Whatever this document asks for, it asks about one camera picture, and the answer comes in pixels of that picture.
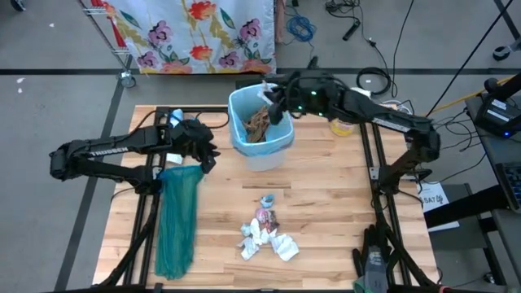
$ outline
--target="plastic bin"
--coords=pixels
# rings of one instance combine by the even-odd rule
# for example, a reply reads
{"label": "plastic bin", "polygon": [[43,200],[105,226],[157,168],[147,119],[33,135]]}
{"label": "plastic bin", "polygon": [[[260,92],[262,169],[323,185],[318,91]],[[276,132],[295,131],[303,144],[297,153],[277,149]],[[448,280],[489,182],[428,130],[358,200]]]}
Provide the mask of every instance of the plastic bin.
{"label": "plastic bin", "polygon": [[257,95],[263,85],[251,85],[234,91],[228,100],[230,115],[230,139],[240,154],[246,156],[247,168],[252,171],[265,171],[284,163],[284,151],[291,146],[295,137],[293,124],[288,113],[278,125],[270,125],[266,130],[266,141],[247,142],[247,132],[243,122],[248,121],[255,112],[268,103]]}

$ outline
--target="crumpled paper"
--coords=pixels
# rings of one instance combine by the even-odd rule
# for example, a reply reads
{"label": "crumpled paper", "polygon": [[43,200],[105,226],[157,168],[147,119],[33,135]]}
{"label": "crumpled paper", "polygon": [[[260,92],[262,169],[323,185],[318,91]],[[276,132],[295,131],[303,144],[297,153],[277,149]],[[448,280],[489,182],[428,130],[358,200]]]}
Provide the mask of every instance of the crumpled paper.
{"label": "crumpled paper", "polygon": [[241,226],[241,233],[243,234],[244,237],[250,236],[250,234],[252,233],[252,230],[250,229],[250,225],[243,224]]}
{"label": "crumpled paper", "polygon": [[241,256],[244,260],[251,259],[252,256],[259,251],[259,246],[268,242],[271,242],[275,253],[277,253],[284,261],[290,260],[294,255],[299,253],[299,248],[295,241],[293,241],[293,238],[286,234],[275,236],[277,234],[277,229],[271,231],[271,233],[268,233],[266,228],[261,230],[259,221],[256,218],[254,218],[250,223],[249,230],[251,231],[251,237],[246,237],[238,245],[238,247],[244,247],[241,252]]}
{"label": "crumpled paper", "polygon": [[290,260],[293,256],[299,253],[299,247],[296,245],[295,240],[286,234],[271,238],[271,245],[273,246],[275,253],[277,253],[284,261]]}
{"label": "crumpled paper", "polygon": [[251,259],[252,256],[259,251],[259,246],[253,242],[253,238],[251,237],[246,237],[241,243],[239,243],[238,247],[244,247],[241,252],[241,256],[244,260]]}

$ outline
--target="flower print curtain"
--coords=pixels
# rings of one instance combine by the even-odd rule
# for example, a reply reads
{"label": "flower print curtain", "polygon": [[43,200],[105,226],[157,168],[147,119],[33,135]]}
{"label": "flower print curtain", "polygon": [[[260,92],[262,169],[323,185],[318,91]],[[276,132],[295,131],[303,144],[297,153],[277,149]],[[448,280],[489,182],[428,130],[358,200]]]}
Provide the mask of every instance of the flower print curtain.
{"label": "flower print curtain", "polygon": [[274,0],[107,0],[141,73],[275,73]]}

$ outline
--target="green cloth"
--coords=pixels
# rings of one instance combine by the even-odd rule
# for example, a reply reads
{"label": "green cloth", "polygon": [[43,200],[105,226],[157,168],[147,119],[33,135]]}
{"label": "green cloth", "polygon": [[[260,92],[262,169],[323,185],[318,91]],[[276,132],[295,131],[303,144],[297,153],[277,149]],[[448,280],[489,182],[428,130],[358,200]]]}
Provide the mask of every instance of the green cloth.
{"label": "green cloth", "polygon": [[197,184],[203,179],[200,166],[164,170],[163,202],[155,250],[155,274],[168,280],[185,275],[194,260],[197,219]]}

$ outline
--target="wire bundle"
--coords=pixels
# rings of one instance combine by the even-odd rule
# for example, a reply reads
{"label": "wire bundle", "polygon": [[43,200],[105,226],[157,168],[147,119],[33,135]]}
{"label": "wire bundle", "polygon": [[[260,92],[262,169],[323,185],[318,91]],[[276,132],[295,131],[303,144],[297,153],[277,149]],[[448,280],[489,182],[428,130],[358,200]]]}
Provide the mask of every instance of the wire bundle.
{"label": "wire bundle", "polygon": [[294,7],[288,6],[288,8],[292,8],[295,12],[295,14],[285,13],[285,15],[291,16],[291,18],[286,22],[286,30],[293,36],[293,39],[290,42],[283,44],[287,46],[294,40],[307,42],[311,46],[311,51],[309,52],[309,59],[311,59],[315,50],[315,46],[313,46],[311,40],[313,40],[315,32],[317,31],[317,26],[311,24],[311,21],[309,21],[307,17],[300,15]]}

